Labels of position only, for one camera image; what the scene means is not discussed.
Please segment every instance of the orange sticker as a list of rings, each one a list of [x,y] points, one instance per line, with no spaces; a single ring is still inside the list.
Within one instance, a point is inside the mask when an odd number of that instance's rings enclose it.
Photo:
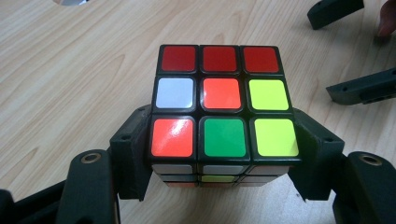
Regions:
[[[204,107],[208,109],[238,109],[241,107],[238,81],[235,78],[205,79]]]
[[[190,119],[157,119],[154,122],[151,153],[156,157],[192,155],[193,122]]]

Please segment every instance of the wood grain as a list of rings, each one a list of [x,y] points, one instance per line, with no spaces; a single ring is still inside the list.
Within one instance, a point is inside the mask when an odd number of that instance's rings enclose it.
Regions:
[[[342,106],[327,86],[395,67],[396,38],[374,42],[385,1],[321,30],[317,1],[50,0],[0,2],[0,188],[20,200],[64,180],[80,152],[108,140],[150,103],[161,44],[274,45],[294,107],[396,165],[396,101]],[[170,189],[122,201],[122,223],[334,223],[333,194],[304,203],[287,176],[262,188]]]

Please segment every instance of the rubik's cube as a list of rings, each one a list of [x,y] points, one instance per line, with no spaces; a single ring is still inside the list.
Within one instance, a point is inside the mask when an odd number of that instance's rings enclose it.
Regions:
[[[262,186],[301,161],[277,47],[162,45],[151,104],[168,186]]]

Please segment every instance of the green sticker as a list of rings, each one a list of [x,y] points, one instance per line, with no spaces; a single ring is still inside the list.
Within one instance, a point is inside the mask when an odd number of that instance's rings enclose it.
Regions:
[[[244,157],[246,155],[246,135],[241,119],[207,119],[204,132],[206,156]]]
[[[293,123],[289,119],[256,119],[257,149],[261,156],[295,157],[298,147]]]
[[[257,110],[287,110],[289,102],[281,80],[252,79],[248,83],[251,106]]]

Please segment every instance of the screw hole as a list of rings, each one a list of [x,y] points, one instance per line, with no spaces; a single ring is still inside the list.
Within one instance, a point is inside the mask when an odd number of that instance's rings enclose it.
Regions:
[[[369,156],[369,155],[360,155],[359,159],[361,159],[361,161],[364,161],[364,162],[366,162],[366,163],[368,163],[370,165],[374,165],[374,166],[382,165],[382,161],[381,160],[379,160],[379,159],[377,159],[375,157]]]
[[[90,153],[90,154],[83,156],[81,158],[81,162],[82,163],[93,163],[93,162],[99,161],[101,157],[102,157],[101,154],[94,152],[94,153]]]

